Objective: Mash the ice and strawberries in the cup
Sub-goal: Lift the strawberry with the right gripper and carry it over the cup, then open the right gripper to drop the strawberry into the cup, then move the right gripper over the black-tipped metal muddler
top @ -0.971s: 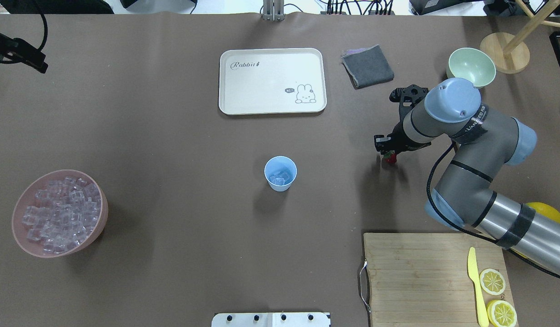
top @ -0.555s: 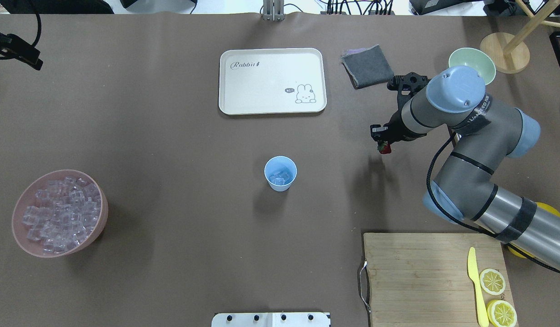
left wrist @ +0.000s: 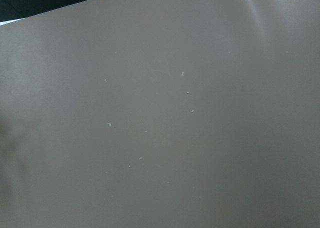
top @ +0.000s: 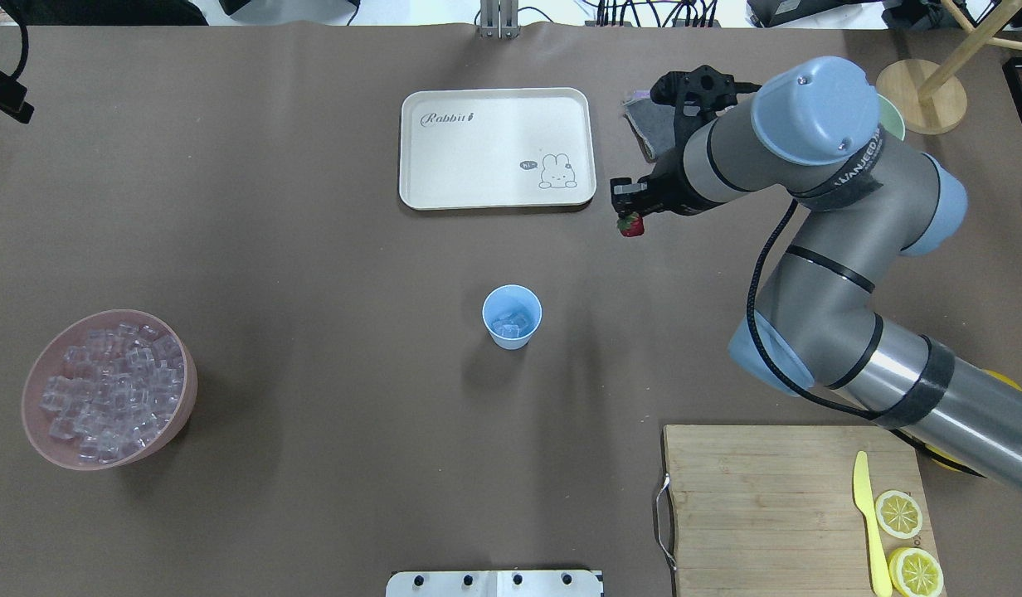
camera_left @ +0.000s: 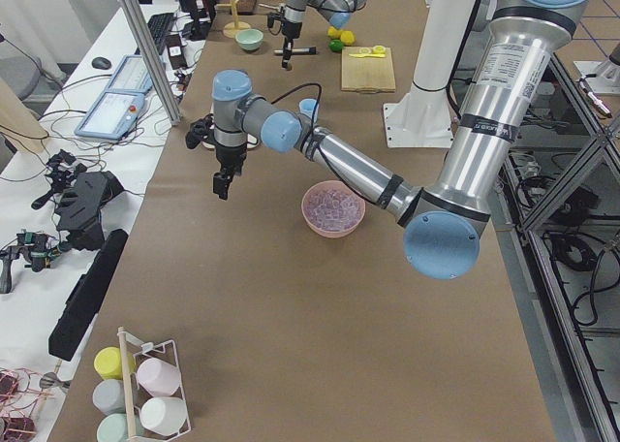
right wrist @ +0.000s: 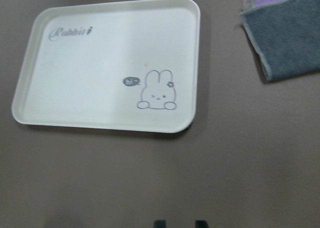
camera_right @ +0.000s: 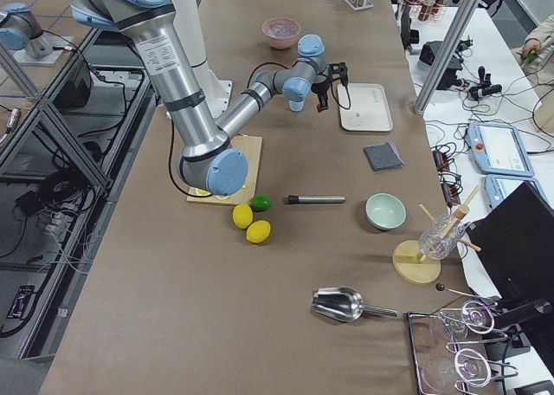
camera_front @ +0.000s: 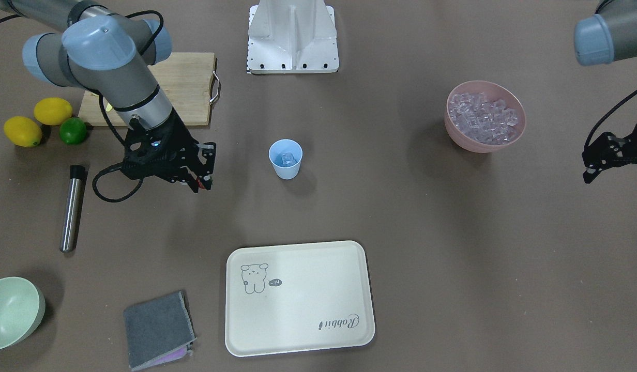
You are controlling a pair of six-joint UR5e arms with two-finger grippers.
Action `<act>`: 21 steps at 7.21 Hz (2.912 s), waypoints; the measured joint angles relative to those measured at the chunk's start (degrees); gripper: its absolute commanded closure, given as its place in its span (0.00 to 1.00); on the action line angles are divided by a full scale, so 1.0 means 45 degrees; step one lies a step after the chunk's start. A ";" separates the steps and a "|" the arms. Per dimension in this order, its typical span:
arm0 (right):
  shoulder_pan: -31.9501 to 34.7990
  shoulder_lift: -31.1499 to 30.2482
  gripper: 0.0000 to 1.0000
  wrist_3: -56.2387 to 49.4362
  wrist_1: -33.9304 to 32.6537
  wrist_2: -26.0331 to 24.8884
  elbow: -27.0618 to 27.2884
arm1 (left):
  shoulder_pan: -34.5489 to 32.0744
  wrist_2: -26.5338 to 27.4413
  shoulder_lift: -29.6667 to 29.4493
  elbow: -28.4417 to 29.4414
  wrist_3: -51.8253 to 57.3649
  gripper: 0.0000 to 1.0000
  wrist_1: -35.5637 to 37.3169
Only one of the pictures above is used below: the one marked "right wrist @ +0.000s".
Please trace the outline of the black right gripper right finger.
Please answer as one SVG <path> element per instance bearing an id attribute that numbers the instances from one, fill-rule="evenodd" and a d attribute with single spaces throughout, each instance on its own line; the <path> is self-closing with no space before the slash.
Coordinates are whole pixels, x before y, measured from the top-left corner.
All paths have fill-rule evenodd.
<path id="1" fill-rule="evenodd" d="M 196 220 L 195 228 L 208 228 L 208 222 L 206 220 Z"/>

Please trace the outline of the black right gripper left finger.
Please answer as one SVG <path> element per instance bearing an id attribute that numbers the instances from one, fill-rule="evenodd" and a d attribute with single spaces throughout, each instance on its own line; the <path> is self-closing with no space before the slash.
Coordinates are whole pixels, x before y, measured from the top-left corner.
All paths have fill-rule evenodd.
<path id="1" fill-rule="evenodd" d="M 166 228 L 166 220 L 155 220 L 153 228 Z"/>

